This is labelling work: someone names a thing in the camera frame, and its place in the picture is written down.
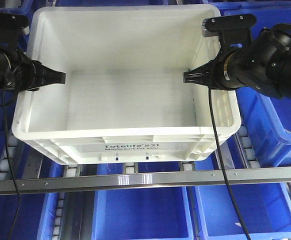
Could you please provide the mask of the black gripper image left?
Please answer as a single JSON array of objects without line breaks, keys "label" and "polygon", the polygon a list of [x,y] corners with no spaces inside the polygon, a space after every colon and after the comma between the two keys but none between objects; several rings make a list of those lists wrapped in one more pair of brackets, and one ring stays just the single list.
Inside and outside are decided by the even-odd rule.
[{"label": "black gripper image left", "polygon": [[8,91],[38,91],[40,87],[66,83],[66,74],[48,68],[38,60],[32,60],[23,53],[18,53],[13,60],[6,51],[1,53],[7,62],[0,87]]}]

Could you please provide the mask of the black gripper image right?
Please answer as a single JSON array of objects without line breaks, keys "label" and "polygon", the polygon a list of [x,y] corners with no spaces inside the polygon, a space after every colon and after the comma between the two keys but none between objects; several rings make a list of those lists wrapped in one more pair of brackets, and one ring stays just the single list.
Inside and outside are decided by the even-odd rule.
[{"label": "black gripper image right", "polygon": [[268,90],[268,52],[252,47],[234,49],[218,55],[206,65],[183,73],[183,82],[232,91],[249,87]]}]

